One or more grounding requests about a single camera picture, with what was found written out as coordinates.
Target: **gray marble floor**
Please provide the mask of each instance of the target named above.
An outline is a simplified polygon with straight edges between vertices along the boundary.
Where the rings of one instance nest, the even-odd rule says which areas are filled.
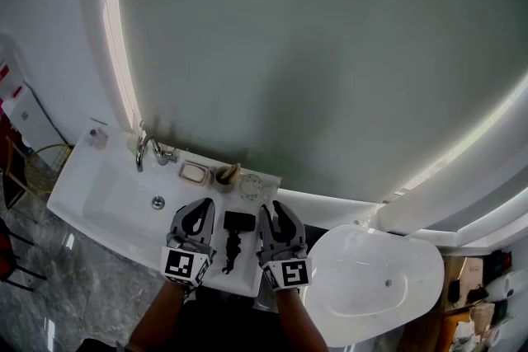
[[[0,337],[16,352],[74,352],[88,337],[126,343],[161,288],[161,276],[94,242],[29,195],[14,209],[5,210],[0,186],[0,217],[35,243],[12,238],[19,264],[48,280],[17,270],[10,279],[35,292],[0,283]],[[273,308],[267,289],[261,286],[256,308]],[[346,350],[393,352],[401,334],[396,329]]]

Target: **faucet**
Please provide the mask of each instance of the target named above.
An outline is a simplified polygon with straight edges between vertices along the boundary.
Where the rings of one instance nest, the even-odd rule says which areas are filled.
[[[160,166],[165,166],[169,161],[177,162],[177,155],[174,153],[174,149],[172,151],[163,151],[163,147],[156,141],[156,138],[152,135],[147,135],[144,129],[142,129],[141,135],[138,137],[138,147],[135,152],[135,166],[138,171],[143,171],[143,155],[149,141],[154,148],[154,153]]]

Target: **human arm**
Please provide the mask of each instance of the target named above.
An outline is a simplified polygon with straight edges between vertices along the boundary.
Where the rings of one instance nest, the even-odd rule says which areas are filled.
[[[276,293],[279,318],[292,350],[328,352],[321,333],[306,312],[297,289],[284,289]]]
[[[184,293],[180,284],[165,282],[132,332],[126,349],[145,352],[167,343],[182,308]]]

